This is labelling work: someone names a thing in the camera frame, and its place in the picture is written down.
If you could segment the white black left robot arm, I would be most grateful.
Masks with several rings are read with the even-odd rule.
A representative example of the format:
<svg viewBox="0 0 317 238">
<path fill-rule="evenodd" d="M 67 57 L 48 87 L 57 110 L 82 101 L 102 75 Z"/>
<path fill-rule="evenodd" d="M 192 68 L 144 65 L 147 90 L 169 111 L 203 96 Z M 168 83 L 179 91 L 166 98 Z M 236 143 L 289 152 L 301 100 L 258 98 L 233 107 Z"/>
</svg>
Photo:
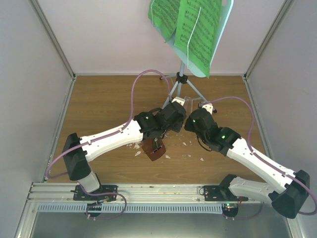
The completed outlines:
<svg viewBox="0 0 317 238">
<path fill-rule="evenodd" d="M 153 161 L 166 151 L 162 142 L 168 131 L 179 132 L 186 118 L 185 101 L 174 98 L 164 108 L 142 112 L 123 125 L 107 131 L 79 137 L 69 135 L 63 148 L 63 160 L 68 177 L 84 188 L 90 200 L 102 195 L 101 183 L 89 163 L 102 154 L 130 143 L 141 143 L 146 155 Z"/>
</svg>

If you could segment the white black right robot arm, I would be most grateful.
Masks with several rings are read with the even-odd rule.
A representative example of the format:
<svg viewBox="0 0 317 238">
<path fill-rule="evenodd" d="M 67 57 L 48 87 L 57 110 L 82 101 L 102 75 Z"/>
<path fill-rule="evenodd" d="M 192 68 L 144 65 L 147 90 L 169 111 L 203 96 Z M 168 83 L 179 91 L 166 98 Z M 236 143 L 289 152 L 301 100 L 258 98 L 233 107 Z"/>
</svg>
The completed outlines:
<svg viewBox="0 0 317 238">
<path fill-rule="evenodd" d="M 249 147 L 240 134 L 228 127 L 219 127 L 211 113 L 205 108 L 193 111 L 186 120 L 185 130 L 195 133 L 212 151 L 242 164 L 263 179 L 256 182 L 227 175 L 220 184 L 220 197 L 226 201 L 247 197 L 270 204 L 286 218 L 296 218 L 309 196 L 309 174 L 288 169 Z"/>
</svg>

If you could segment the clear plastic metronome cover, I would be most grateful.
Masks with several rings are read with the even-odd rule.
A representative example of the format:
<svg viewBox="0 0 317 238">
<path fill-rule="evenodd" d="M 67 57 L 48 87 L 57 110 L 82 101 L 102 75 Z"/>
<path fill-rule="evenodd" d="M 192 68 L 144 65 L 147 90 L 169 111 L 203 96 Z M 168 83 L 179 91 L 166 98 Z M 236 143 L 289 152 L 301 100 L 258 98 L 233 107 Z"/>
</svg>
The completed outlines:
<svg viewBox="0 0 317 238">
<path fill-rule="evenodd" d="M 185 102 L 184 102 L 183 107 L 186 111 L 186 117 L 188 117 L 193 111 L 193 99 L 189 96 L 185 96 L 184 100 L 185 100 Z"/>
</svg>

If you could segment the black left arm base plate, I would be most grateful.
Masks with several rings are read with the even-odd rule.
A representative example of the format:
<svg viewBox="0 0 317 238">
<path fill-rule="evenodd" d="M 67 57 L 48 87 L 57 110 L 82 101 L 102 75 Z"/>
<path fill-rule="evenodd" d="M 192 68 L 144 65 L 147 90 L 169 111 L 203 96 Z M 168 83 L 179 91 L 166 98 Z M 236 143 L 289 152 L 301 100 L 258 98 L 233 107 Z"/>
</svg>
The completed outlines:
<svg viewBox="0 0 317 238">
<path fill-rule="evenodd" d="M 73 192 L 73 200 L 75 201 L 115 201 L 116 195 L 109 194 L 109 195 L 98 195 L 101 193 L 116 193 L 118 189 L 117 185 L 102 185 L 101 188 L 99 188 L 96 191 L 91 192 L 91 194 L 94 194 L 94 196 L 86 194 L 80 185 L 77 185 L 74 190 L 71 190 Z"/>
</svg>

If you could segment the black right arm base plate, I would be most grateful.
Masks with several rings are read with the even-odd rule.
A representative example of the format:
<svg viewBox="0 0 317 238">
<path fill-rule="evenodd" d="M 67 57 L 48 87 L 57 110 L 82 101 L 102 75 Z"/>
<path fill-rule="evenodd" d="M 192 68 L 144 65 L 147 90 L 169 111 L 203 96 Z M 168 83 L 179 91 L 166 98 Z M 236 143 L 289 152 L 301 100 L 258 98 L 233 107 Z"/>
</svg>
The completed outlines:
<svg viewBox="0 0 317 238">
<path fill-rule="evenodd" d="M 205 201 L 239 202 L 248 201 L 247 197 L 234 195 L 229 188 L 220 185 L 204 185 L 202 187 Z"/>
</svg>

